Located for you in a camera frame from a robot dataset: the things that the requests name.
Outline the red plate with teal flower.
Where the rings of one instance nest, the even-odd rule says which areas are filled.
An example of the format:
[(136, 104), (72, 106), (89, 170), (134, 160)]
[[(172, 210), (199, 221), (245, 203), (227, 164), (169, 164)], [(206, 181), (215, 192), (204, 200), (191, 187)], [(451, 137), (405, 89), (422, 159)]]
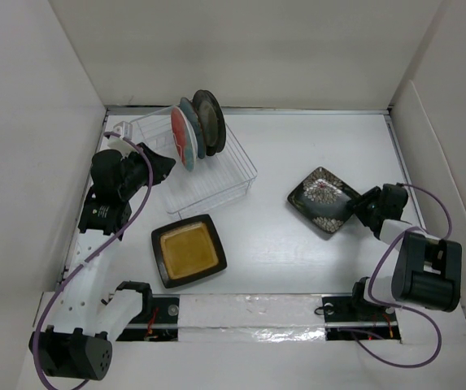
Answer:
[(185, 169), (192, 172), (198, 154), (193, 127), (178, 106), (171, 110), (170, 119), (176, 151)]

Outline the black square floral plate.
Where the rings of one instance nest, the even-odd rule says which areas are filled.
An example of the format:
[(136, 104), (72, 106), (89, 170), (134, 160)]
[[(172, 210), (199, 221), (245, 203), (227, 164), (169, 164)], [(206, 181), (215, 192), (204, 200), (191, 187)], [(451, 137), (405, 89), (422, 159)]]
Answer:
[(321, 231), (334, 234), (353, 215), (348, 203), (359, 196), (331, 171), (317, 167), (290, 192), (287, 202)]

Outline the teal round plate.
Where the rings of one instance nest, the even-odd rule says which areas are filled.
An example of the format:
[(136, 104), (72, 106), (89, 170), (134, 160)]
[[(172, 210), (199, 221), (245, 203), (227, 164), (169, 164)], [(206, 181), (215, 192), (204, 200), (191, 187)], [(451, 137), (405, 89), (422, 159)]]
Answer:
[(179, 107), (181, 108), (181, 110), (183, 111), (187, 119), (189, 120), (193, 128), (194, 135), (196, 136), (198, 158), (204, 159), (206, 157), (207, 149), (206, 149), (206, 143), (205, 143), (204, 136), (203, 136), (203, 128), (200, 123), (198, 113), (195, 110), (192, 102), (187, 97), (182, 97), (180, 99)]

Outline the cream plate with tree pattern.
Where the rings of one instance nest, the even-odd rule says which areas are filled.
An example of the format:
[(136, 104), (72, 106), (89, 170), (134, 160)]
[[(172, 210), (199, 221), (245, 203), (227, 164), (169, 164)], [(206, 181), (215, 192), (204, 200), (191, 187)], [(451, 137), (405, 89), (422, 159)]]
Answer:
[(202, 127), (205, 122), (214, 122), (218, 125), (220, 134), (216, 154), (222, 152), (226, 143), (226, 126), (224, 114), (216, 97), (209, 90), (199, 89), (193, 96), (192, 104), (198, 113)]

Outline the striped dark rim plate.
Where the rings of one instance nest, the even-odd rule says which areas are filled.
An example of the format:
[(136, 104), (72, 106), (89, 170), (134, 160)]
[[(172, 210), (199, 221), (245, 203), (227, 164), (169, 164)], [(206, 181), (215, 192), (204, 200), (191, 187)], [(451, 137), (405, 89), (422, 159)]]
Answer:
[(213, 156), (218, 152), (219, 128), (214, 122), (203, 124), (203, 136), (205, 141), (205, 156)]

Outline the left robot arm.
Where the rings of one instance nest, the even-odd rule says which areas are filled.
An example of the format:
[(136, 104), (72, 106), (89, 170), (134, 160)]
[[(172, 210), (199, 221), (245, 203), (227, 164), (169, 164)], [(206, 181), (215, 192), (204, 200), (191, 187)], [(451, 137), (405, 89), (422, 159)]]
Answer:
[(41, 383), (50, 378), (78, 379), (82, 385), (102, 380), (109, 369), (113, 344), (132, 321), (153, 314), (150, 285), (124, 282), (102, 302), (106, 274), (116, 260), (118, 244), (140, 212), (130, 201), (167, 179), (175, 159), (157, 154), (144, 143), (126, 141), (123, 150), (104, 149), (91, 159), (92, 185), (78, 224), (92, 243), (79, 246), (66, 279), (46, 304), (29, 341)]

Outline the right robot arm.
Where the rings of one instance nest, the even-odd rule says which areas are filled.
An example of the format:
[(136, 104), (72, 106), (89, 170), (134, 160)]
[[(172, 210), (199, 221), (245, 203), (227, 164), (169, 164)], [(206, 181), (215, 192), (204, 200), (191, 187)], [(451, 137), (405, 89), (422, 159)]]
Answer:
[[(438, 238), (422, 227), (401, 220), (407, 189), (418, 190), (440, 205), (447, 233)], [(374, 236), (389, 247), (369, 277), (354, 284), (348, 310), (367, 319), (380, 308), (406, 304), (451, 312), (459, 304), (462, 245), (450, 239), (453, 224), (448, 209), (430, 191), (413, 184), (385, 184), (348, 202), (348, 209)]]

